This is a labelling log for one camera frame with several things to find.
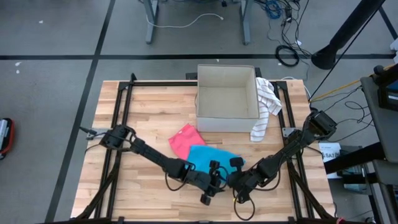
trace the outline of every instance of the striped towel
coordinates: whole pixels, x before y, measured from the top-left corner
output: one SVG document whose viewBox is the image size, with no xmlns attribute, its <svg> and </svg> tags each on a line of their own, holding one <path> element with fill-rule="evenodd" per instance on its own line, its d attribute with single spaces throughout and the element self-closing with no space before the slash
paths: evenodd
<svg viewBox="0 0 398 224">
<path fill-rule="evenodd" d="M 259 100 L 260 119 L 250 133 L 250 141 L 262 141 L 266 135 L 269 113 L 276 116 L 282 105 L 274 94 L 274 87 L 265 78 L 256 78 L 257 97 Z"/>
</svg>

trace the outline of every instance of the blue cloth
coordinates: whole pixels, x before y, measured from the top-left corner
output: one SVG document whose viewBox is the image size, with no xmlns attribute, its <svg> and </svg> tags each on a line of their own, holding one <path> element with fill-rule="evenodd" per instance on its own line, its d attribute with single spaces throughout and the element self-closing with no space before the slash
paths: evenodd
<svg viewBox="0 0 398 224">
<path fill-rule="evenodd" d="M 187 161 L 196 166 L 196 171 L 202 171 L 207 174 L 210 171 L 210 161 L 218 161 L 220 162 L 220 166 L 225 167 L 225 169 L 228 171 L 228 174 L 230 174 L 236 171 L 236 168 L 230 166 L 229 160 L 236 157 L 239 156 L 211 146 L 191 146 L 191 151 Z M 219 171 L 222 178 L 226 180 L 227 173 L 225 170 L 220 168 Z"/>
</svg>

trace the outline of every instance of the wooden tabletop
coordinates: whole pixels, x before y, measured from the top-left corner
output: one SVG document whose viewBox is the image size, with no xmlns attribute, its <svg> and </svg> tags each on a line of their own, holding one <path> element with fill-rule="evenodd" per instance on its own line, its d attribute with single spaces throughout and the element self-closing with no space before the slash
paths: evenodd
<svg viewBox="0 0 398 224">
<path fill-rule="evenodd" d="M 118 84 L 118 81 L 103 83 L 95 113 L 94 128 L 110 128 Z M 295 123 L 301 127 L 310 112 L 304 85 L 301 80 L 287 80 L 287 84 Z M 169 146 L 168 138 L 187 123 L 195 125 L 196 93 L 195 86 L 135 86 L 132 90 L 127 125 L 133 127 L 137 136 L 145 140 L 148 145 L 166 156 L 176 157 Z M 124 100 L 121 105 L 119 123 Z M 283 111 L 286 126 L 289 127 L 285 108 Z M 269 118 L 266 137 L 262 142 L 251 142 L 249 133 L 201 133 L 201 135 L 207 145 L 241 155 L 246 160 L 244 169 L 251 167 L 262 157 L 275 154 L 283 147 L 278 117 L 272 115 Z M 99 139 L 90 141 L 88 147 L 97 144 L 98 141 Z M 318 149 L 318 144 L 311 146 Z M 105 151 L 102 146 L 97 146 L 86 153 L 71 217 L 80 214 L 97 192 Z M 333 199 L 321 155 L 307 149 L 304 150 L 303 161 L 310 190 L 326 210 L 333 214 L 335 211 Z M 171 187 L 179 185 L 173 180 L 169 182 Z M 272 187 L 275 183 L 276 180 L 267 187 Z M 121 160 L 113 220 L 124 216 L 128 221 L 239 221 L 234 214 L 231 189 L 212 198 L 210 206 L 200 203 L 201 194 L 200 190 L 190 185 L 176 192 L 169 191 L 160 167 L 141 156 L 125 152 Z M 301 191 L 299 194 L 303 214 L 307 215 Z M 104 198 L 102 216 L 108 204 L 107 195 L 109 194 Z M 295 216 L 285 164 L 282 166 L 278 188 L 271 192 L 252 191 L 251 197 L 256 204 L 256 213 L 252 221 L 286 221 L 288 216 Z M 250 202 L 238 204 L 237 209 L 242 217 L 248 217 L 252 212 L 252 205 Z"/>
</svg>

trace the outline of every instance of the pink towel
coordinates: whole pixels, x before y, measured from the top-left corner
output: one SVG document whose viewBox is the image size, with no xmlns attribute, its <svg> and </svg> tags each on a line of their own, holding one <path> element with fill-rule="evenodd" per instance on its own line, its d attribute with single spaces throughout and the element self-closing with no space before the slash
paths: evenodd
<svg viewBox="0 0 398 224">
<path fill-rule="evenodd" d="M 194 126 L 187 124 L 177 134 L 169 138 L 173 152 L 181 159 L 188 159 L 192 145 L 205 146 L 205 141 Z"/>
</svg>

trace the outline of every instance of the cardboard box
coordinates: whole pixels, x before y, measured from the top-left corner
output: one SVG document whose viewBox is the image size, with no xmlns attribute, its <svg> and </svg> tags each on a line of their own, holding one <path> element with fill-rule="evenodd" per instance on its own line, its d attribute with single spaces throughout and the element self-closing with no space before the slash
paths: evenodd
<svg viewBox="0 0 398 224">
<path fill-rule="evenodd" d="M 258 119 L 254 67 L 198 65 L 198 131 L 250 133 Z"/>
</svg>

